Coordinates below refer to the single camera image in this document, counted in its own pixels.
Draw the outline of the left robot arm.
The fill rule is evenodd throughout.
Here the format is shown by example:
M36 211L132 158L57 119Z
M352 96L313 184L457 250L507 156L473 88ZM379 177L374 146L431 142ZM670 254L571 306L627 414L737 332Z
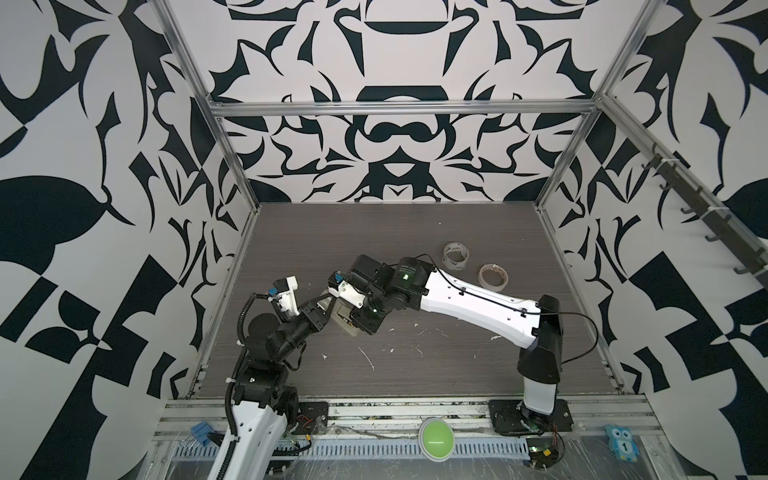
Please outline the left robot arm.
M237 316L235 366L226 380L226 430L213 434L219 449L210 479L262 479L312 449L312 418L302 421L297 389L287 384L308 338L330 321L333 297L323 293L293 306L289 291L253 293Z

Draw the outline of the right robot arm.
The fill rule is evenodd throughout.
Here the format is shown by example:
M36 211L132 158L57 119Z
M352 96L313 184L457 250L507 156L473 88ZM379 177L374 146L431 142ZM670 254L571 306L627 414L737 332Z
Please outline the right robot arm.
M403 257L391 265L360 255L329 284L350 309L347 322L375 334L394 311L440 314L480 327L519 349L516 369L523 397L516 404L492 401L494 431L502 436L555 435L569 430L566 407L558 398L565 329L559 301L548 295L524 300L460 280L434 264L427 254Z

